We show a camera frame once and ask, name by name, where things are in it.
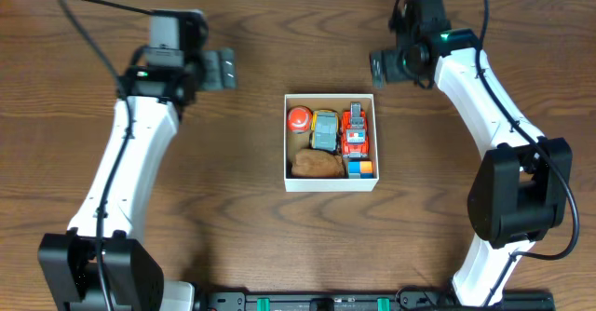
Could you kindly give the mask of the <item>red toy truck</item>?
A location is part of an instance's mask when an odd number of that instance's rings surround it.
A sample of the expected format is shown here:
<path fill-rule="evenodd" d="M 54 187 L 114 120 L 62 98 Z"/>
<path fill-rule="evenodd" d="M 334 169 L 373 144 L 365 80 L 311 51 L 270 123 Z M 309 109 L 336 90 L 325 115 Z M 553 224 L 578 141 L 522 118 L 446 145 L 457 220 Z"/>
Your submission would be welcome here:
<path fill-rule="evenodd" d="M 344 158 L 366 158 L 369 155 L 368 123 L 361 103 L 353 101 L 343 111 L 341 120 L 341 153 Z"/>

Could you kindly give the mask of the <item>red and white ball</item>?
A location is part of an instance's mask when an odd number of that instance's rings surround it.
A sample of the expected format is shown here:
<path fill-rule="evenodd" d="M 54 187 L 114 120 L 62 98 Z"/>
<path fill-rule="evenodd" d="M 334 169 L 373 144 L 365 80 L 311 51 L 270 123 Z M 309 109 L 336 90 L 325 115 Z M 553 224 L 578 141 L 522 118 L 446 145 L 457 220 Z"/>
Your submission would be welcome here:
<path fill-rule="evenodd" d="M 311 129 L 312 111 L 305 106 L 292 107 L 287 114 L 287 128 L 293 133 L 302 134 Z"/>

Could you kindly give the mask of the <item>grey and yellow toy car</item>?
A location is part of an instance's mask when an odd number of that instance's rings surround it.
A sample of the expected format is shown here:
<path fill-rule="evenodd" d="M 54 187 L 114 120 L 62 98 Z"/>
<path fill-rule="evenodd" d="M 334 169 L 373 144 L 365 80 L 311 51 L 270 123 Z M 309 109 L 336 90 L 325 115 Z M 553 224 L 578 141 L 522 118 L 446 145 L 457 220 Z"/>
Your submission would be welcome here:
<path fill-rule="evenodd" d="M 337 151 L 337 137 L 339 118 L 332 110 L 317 110 L 313 113 L 311 123 L 310 145 L 313 149 L 335 154 Z"/>

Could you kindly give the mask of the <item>brown plush hamster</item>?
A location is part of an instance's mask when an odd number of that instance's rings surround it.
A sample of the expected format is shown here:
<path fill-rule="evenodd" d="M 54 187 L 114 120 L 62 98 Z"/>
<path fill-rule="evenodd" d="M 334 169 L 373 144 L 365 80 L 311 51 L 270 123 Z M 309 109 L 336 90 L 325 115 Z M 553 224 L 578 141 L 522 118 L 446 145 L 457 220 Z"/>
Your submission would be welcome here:
<path fill-rule="evenodd" d="M 291 175 L 300 178 L 343 178 L 343 159 L 321 150 L 302 149 L 292 162 Z"/>

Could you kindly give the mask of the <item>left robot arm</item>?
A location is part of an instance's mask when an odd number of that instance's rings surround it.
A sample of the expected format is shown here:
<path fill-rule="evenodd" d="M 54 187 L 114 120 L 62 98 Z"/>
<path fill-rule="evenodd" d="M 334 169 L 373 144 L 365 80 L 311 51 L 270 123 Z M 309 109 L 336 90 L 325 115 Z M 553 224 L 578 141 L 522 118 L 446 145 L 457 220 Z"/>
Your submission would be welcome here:
<path fill-rule="evenodd" d="M 230 48 L 206 50 L 199 10 L 152 10 L 150 40 L 116 79 L 110 138 L 94 181 L 37 259 L 60 310 L 197 310 L 193 284 L 171 281 L 143 246 L 156 175 L 183 110 L 201 91 L 237 87 Z"/>

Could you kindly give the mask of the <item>multicoloured puzzle cube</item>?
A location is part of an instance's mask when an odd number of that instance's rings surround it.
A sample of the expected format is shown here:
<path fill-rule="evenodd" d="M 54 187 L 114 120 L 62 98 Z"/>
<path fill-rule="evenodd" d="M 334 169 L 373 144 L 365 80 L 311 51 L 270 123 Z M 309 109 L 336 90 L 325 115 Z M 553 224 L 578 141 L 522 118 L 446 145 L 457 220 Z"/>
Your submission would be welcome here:
<path fill-rule="evenodd" d="M 350 160 L 347 164 L 349 179 L 372 179 L 373 163 L 370 160 Z"/>

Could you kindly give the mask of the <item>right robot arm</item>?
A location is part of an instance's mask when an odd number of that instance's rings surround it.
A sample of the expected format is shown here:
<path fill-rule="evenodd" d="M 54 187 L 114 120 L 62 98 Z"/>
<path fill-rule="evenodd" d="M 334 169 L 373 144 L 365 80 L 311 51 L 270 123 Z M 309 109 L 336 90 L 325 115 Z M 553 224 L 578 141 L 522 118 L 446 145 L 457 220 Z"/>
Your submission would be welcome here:
<path fill-rule="evenodd" d="M 391 49 L 370 56 L 376 86 L 411 81 L 438 88 L 472 136 L 481 164 L 467 196 L 474 232 L 462 266 L 427 310 L 550 310 L 547 292 L 508 292 L 517 263 L 534 244 L 577 216 L 569 185 L 572 150 L 550 139 L 519 110 L 496 78 L 484 33 L 455 29 L 442 0 L 397 0 L 389 28 Z"/>

